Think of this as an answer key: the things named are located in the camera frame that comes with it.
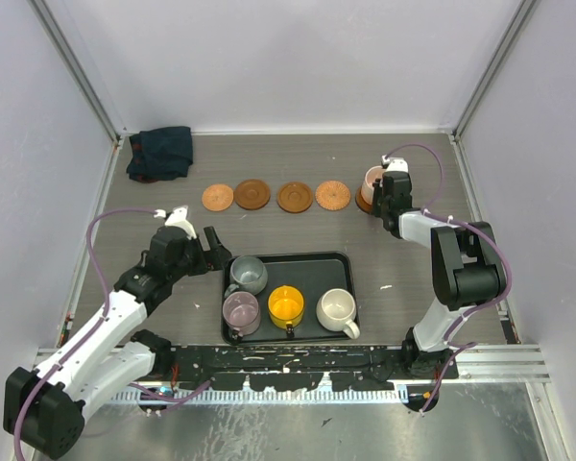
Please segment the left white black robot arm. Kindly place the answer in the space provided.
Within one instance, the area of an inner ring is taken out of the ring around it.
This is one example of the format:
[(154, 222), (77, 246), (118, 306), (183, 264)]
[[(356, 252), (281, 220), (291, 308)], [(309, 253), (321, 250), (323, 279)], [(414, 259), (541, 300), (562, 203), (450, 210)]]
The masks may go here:
[(60, 349), (32, 370), (16, 368), (5, 386), (3, 427), (16, 459), (28, 445), (51, 459), (64, 456), (107, 400), (133, 381), (162, 380), (175, 366), (170, 341), (140, 329), (184, 277), (222, 270), (231, 257), (216, 230), (209, 247), (184, 225), (153, 235), (136, 265), (121, 275), (99, 311)]

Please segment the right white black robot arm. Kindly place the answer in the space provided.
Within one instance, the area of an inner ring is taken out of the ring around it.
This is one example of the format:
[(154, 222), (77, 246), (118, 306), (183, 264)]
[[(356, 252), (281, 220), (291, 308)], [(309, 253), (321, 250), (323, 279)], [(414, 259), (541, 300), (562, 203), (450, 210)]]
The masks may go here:
[(387, 171), (374, 182), (372, 214), (394, 237), (423, 246), (431, 256), (435, 298), (406, 333), (400, 351), (405, 373), (422, 378), (449, 356), (468, 317), (507, 293), (510, 276), (491, 225), (436, 218), (413, 207), (407, 172)]

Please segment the pink ceramic mug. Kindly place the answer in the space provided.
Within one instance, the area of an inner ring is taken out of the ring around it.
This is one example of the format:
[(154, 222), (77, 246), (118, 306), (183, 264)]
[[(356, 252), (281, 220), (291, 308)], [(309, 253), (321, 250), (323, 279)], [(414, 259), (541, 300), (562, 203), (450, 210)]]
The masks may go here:
[(385, 168), (383, 166), (373, 166), (365, 174), (360, 187), (360, 195), (362, 200), (368, 204), (372, 204), (374, 183), (376, 180), (381, 179)]

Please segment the woven rattan coaster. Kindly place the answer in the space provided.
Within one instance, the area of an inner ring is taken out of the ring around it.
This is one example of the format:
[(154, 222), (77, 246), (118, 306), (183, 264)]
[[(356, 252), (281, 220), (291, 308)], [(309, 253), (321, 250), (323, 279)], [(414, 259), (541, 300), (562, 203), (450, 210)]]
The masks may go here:
[(338, 211), (349, 204), (351, 194), (343, 182), (325, 181), (317, 187), (315, 197), (322, 208)]
[(202, 195), (203, 206), (210, 211), (219, 212), (228, 209), (233, 203), (233, 189), (222, 183), (206, 188)]

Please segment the brown wooden saucer coaster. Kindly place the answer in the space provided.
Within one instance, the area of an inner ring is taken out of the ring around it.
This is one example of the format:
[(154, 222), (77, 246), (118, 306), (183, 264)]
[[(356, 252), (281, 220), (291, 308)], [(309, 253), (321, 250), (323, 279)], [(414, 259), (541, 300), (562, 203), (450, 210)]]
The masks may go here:
[(289, 213), (302, 213), (309, 209), (313, 203), (313, 192), (303, 182), (288, 182), (277, 192), (277, 204)]
[(268, 204), (271, 189), (268, 184), (259, 179), (249, 179), (240, 182), (234, 190), (234, 201), (245, 210), (258, 210)]
[(355, 193), (355, 203), (365, 213), (372, 214), (372, 205), (369, 204), (362, 195), (362, 188), (359, 187)]

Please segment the cream ceramic mug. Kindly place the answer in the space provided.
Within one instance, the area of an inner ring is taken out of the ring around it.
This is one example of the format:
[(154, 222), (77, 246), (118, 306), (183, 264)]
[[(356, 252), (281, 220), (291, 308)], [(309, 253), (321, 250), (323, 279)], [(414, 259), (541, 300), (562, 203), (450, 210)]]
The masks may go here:
[(357, 306), (353, 296), (344, 289), (333, 288), (318, 300), (318, 322), (327, 330), (343, 332), (349, 339), (358, 339), (361, 331), (356, 324)]

